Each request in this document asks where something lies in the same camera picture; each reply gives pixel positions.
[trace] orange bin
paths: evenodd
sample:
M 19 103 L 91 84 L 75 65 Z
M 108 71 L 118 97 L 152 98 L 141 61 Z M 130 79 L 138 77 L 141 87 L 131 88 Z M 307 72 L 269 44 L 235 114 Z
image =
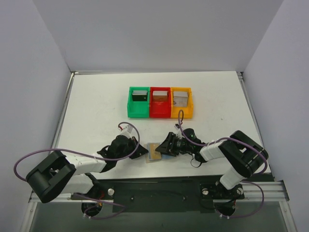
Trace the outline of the orange bin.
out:
M 173 104 L 173 99 L 174 99 L 174 91 L 183 91 L 183 92 L 188 92 L 188 105 L 187 107 L 174 107 Z M 191 88 L 182 88 L 182 87 L 171 87 L 170 88 L 170 92 L 171 92 L 171 118 L 178 118 L 178 112 L 180 110 L 183 110 L 183 118 L 192 118 L 193 116 L 193 109 L 194 109 L 194 105 L 193 105 L 193 101 L 192 101 L 192 92 L 191 92 Z

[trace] tabletop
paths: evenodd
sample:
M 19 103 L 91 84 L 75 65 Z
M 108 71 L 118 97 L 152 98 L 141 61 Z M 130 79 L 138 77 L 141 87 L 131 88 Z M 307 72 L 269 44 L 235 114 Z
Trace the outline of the tabletop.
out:
M 168 132 L 175 131 L 177 120 L 128 118 L 131 86 L 190 87 L 194 113 L 183 121 L 185 128 L 193 128 L 206 143 L 241 130 L 261 144 L 236 72 L 166 72 L 75 75 L 58 147 L 93 154 L 112 142 L 122 121 L 138 128 L 142 145 L 164 141 Z M 145 156 L 124 159 L 108 172 L 93 174 L 98 179 L 223 175 L 231 167 L 226 158 L 219 158 L 194 168 L 191 158 L 179 155 L 153 163 L 147 163 Z

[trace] gray wall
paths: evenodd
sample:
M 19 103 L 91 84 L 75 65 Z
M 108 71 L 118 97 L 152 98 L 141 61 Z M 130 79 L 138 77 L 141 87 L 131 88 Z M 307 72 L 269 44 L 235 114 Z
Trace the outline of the gray wall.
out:
M 308 231 L 309 1 L 285 0 L 244 72 L 268 150 L 284 179 L 298 231 Z
M 23 155 L 50 147 L 70 72 L 31 0 L 0 2 L 0 228 L 19 231 L 31 188 Z M 40 155 L 21 163 L 25 176 Z
M 34 0 L 71 70 L 243 71 L 282 0 Z

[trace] purple cable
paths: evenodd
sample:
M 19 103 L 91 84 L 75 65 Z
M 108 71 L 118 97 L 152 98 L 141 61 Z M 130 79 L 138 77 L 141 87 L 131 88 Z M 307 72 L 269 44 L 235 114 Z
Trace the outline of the purple cable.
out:
M 100 157 L 95 157 L 95 159 L 97 160 L 107 160 L 107 161 L 119 161 L 119 160 L 124 160 L 130 156 L 132 156 L 134 154 L 134 152 L 138 149 L 139 145 L 140 145 L 140 133 L 139 131 L 137 130 L 137 128 L 129 123 L 129 122 L 121 122 L 118 124 L 118 127 L 121 125 L 121 124 L 128 124 L 130 125 L 131 127 L 134 128 L 134 130 L 136 131 L 137 133 L 137 137 L 138 137 L 138 141 L 137 141 L 137 145 L 135 147 L 135 149 L 130 153 L 128 154 L 127 156 L 125 157 L 122 157 L 122 158 L 118 158 L 118 159 L 109 159 L 109 158 L 100 158 Z M 73 153 L 73 154 L 76 154 L 76 155 L 81 155 L 81 156 L 85 156 L 85 157 L 88 157 L 88 158 L 93 158 L 94 159 L 94 156 L 91 156 L 91 155 L 88 155 L 88 154 L 84 154 L 84 153 L 81 153 L 81 152 L 77 152 L 77 151 L 72 151 L 72 150 L 68 150 L 68 149 L 63 149 L 63 148 L 49 148 L 49 149 L 43 149 L 43 150 L 38 150 L 38 151 L 34 151 L 34 152 L 31 152 L 25 156 L 23 156 L 22 158 L 20 158 L 15 164 L 14 164 L 14 174 L 19 178 L 21 179 L 22 181 L 26 181 L 25 178 L 23 178 L 20 174 L 18 174 L 17 172 L 17 166 L 18 164 L 23 161 L 25 158 L 28 158 L 29 156 L 33 156 L 33 155 L 36 155 L 36 154 L 39 154 L 39 153 L 42 153 L 42 152 L 47 152 L 47 151 L 64 151 L 64 152 L 69 152 L 69 153 Z
M 261 188 L 258 184 L 254 183 L 254 182 L 242 181 L 242 183 L 255 185 L 255 186 L 257 186 L 257 187 L 261 190 L 261 193 L 262 193 L 262 201 L 261 201 L 260 206 L 259 206 L 256 210 L 254 210 L 253 212 L 251 212 L 251 213 L 249 213 L 249 214 L 239 215 L 239 216 L 230 216 L 230 217 L 221 214 L 221 213 L 216 209 L 216 211 L 217 211 L 220 215 L 222 215 L 222 217 L 224 217 L 224 218 L 246 218 L 246 217 L 252 216 L 253 214 L 256 214 L 256 213 L 257 213 L 258 211 L 260 211 L 260 209 L 263 207 L 265 197 L 264 197 L 264 192 L 263 192 L 262 188 Z
M 123 209 L 120 210 L 119 212 L 115 213 L 115 214 L 112 214 L 112 215 L 109 215 L 109 216 L 105 216 L 105 217 L 90 217 L 91 219 L 94 219 L 94 220 L 103 220 L 103 219 L 109 219 L 109 218 L 113 218 L 119 214 L 121 214 L 122 212 L 125 211 L 126 207 L 122 204 L 117 204 L 117 203 L 113 203 L 113 202 L 106 202 L 106 201 L 103 201 L 103 200 L 98 200 L 98 199 L 94 199 L 94 198 L 90 198 L 90 197 L 86 197 L 82 194 L 79 194 L 79 193 L 75 193 L 74 194 L 75 196 L 77 197 L 82 197 L 84 199 L 87 199 L 87 200 L 91 200 L 91 201 L 94 201 L 94 202 L 98 202 L 98 203 L 104 203 L 104 204 L 111 204 L 111 205 L 114 205 L 114 206 L 119 206 L 119 207 L 122 207 Z M 85 211 L 84 211 L 84 214 L 87 214 L 87 211 L 94 208 L 96 206 L 92 206 L 92 207 L 89 207 L 87 208 Z
M 215 142 L 211 142 L 211 143 L 207 143 L 207 144 L 197 144 L 197 143 L 193 142 L 192 140 L 190 140 L 190 139 L 184 134 L 183 129 L 182 129 L 182 126 L 181 126 L 181 124 L 182 124 L 182 121 L 180 120 L 180 113 L 181 113 L 181 112 L 183 113 L 183 110 L 180 110 L 180 111 L 178 112 L 178 124 L 179 124 L 179 129 L 180 129 L 180 131 L 182 132 L 182 135 L 183 135 L 183 136 L 186 138 L 186 140 L 188 140 L 190 143 L 192 143 L 192 144 L 194 144 L 194 145 L 196 145 L 196 146 L 208 146 L 208 145 L 212 145 L 212 144 L 214 144 L 214 143 L 218 143 L 218 142 L 220 142 L 220 141 L 222 141 L 222 140 L 230 140 L 230 141 L 239 143 L 239 144 L 245 146 L 246 148 L 248 148 L 248 149 L 254 151 L 254 152 L 255 152 L 256 154 L 258 154 L 259 157 L 263 160 L 265 166 L 264 166 L 264 168 L 263 168 L 262 171 L 260 171 L 259 173 L 256 173 L 256 174 L 263 174 L 263 173 L 266 171 L 268 164 L 267 164 L 267 160 L 265 159 L 265 157 L 264 157 L 258 150 L 256 150 L 253 146 L 250 146 L 249 144 L 246 144 L 246 143 L 244 143 L 244 142 L 242 142 L 242 141 L 240 141 L 240 140 L 233 139 L 233 138 L 230 138 L 230 137 L 223 137 L 223 138 L 221 138 L 221 139 L 218 139 L 218 140 L 215 141 Z

